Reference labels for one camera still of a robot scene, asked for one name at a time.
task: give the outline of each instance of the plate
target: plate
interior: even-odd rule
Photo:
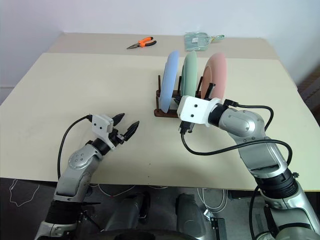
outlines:
[[[170,107],[172,93],[174,91],[179,63],[179,51],[173,51],[169,54],[163,73],[162,86],[159,98],[159,108],[167,113]]]
[[[201,84],[201,98],[204,99],[209,84],[215,84],[210,98],[223,99],[227,84],[227,61],[222,52],[213,54],[205,65]]]
[[[181,96],[196,95],[197,88],[197,54],[195,51],[189,52],[184,59],[181,74]]]

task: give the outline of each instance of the gray floor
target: gray floor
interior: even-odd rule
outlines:
[[[38,226],[45,219],[49,205],[54,194],[54,188],[40,186],[34,195],[33,201],[21,207],[16,207],[9,202],[9,186],[13,179],[0,179],[0,238],[2,240],[33,239]],[[127,185],[102,185],[104,191],[113,195],[128,189]],[[12,200],[22,203],[32,197],[37,185],[34,183],[18,181],[12,190]],[[126,196],[137,192],[148,191],[151,195],[151,208],[149,219],[146,225],[140,224],[139,229],[166,229],[175,230],[177,216],[175,214],[176,198],[181,193],[195,194],[195,199],[202,210],[204,205],[198,198],[196,188],[168,187],[166,189],[153,189],[148,186],[136,186],[132,190],[117,197],[104,195],[97,187],[93,189],[87,202],[101,202],[99,205],[89,207],[89,214],[100,226],[105,226],[117,204]],[[208,205],[219,204],[222,197],[221,190],[208,189],[205,193],[205,200]],[[216,217],[224,218],[228,240],[251,239],[248,224],[248,211],[250,199],[228,199],[224,211],[216,214]],[[255,232],[266,230],[266,223],[263,214],[263,202],[260,197],[256,199],[253,210],[253,224]],[[89,222],[84,221],[82,231],[95,233],[97,229]]]

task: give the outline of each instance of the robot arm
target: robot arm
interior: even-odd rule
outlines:
[[[181,126],[214,125],[227,131],[237,144],[270,139],[266,136],[260,115],[246,110],[237,111],[219,102],[218,98],[208,101],[183,96],[177,113],[182,121],[189,124],[182,122]],[[273,142],[248,145],[239,148],[239,154],[261,190],[271,234],[282,239],[284,235],[288,237],[294,233],[295,238],[288,239],[301,239],[299,237],[316,233],[317,237],[310,239],[320,238],[319,219],[277,145]]]
[[[97,138],[75,151],[68,160],[67,169],[58,180],[56,190],[45,221],[42,221],[35,240],[48,238],[69,238],[77,227],[81,207],[89,188],[91,177],[109,151],[123,144],[136,132],[139,121],[133,123],[125,134],[114,128],[124,113],[113,118],[107,115],[93,115],[92,131]]]

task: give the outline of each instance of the white cable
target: white cable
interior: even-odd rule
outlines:
[[[158,190],[161,190],[161,189],[167,189],[168,186],[159,186],[159,187],[156,187],[156,186],[148,186],[149,188],[152,188],[152,189],[158,189]]]
[[[35,196],[36,192],[37,192],[38,189],[40,188],[40,184],[38,184],[38,187],[37,187],[37,188],[35,189],[35,191],[33,192],[32,197],[31,197],[30,200],[25,201],[25,202],[23,202],[23,203],[21,203],[21,204],[18,204],[16,201],[12,201],[12,200],[11,200],[11,198],[12,198],[12,190],[15,188],[17,182],[18,182],[18,180],[17,180],[17,179],[14,179],[14,180],[12,181],[11,186],[9,187],[9,192],[10,192],[9,202],[15,204],[15,205],[19,208],[19,207],[21,207],[22,205],[24,205],[24,204],[26,204],[26,203],[29,203],[29,202],[31,202],[31,201],[34,199],[34,196]]]
[[[201,202],[204,204],[205,208],[207,208],[210,212],[216,214],[216,213],[220,213],[221,211],[223,211],[226,208],[227,202],[228,202],[228,190],[226,190],[226,193],[225,193],[224,189],[222,190],[223,196],[222,196],[221,203],[219,204],[219,206],[215,206],[215,207],[211,207],[211,206],[207,205],[206,200],[205,200],[204,188],[202,188],[202,197],[203,198],[201,197],[201,195],[199,193],[199,189],[197,188],[196,190],[197,190],[197,193],[198,193],[198,196],[199,196]]]
[[[121,194],[124,194],[124,193],[130,191],[130,190],[133,189],[136,185],[133,185],[132,187],[128,188],[127,190],[122,191],[122,192],[120,192],[120,193],[117,193],[116,195],[111,195],[111,194],[106,193],[105,191],[103,191],[103,190],[101,189],[101,187],[100,187],[100,184],[98,184],[97,186],[98,186],[98,188],[100,189],[100,191],[101,191],[104,195],[107,195],[107,196],[109,196],[109,197],[113,197],[113,198],[114,198],[114,197],[117,197],[117,196],[119,196],[119,195],[121,195]]]

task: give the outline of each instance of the table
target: table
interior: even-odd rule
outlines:
[[[157,76],[163,74],[166,56],[51,50],[41,55],[0,106],[0,177],[56,181],[59,145],[72,122],[88,113],[111,117],[126,113],[117,125],[119,131],[125,132],[136,120],[140,120],[139,128],[126,144],[104,157],[92,183],[232,190],[255,187],[236,150],[215,156],[192,155],[181,143],[180,121],[154,117]],[[179,74],[183,60],[179,59]],[[207,60],[198,58],[198,79]],[[299,182],[306,191],[319,191],[320,129],[280,61],[229,57],[227,68],[225,97],[244,105],[271,106],[275,116],[267,135],[291,145],[291,171],[300,174]],[[264,119],[269,117],[264,110],[256,112]],[[197,125],[185,138],[197,151],[234,145],[228,134],[216,127]],[[89,122],[70,131],[62,170],[70,154],[90,139],[94,136]],[[286,150],[279,148],[287,156]]]

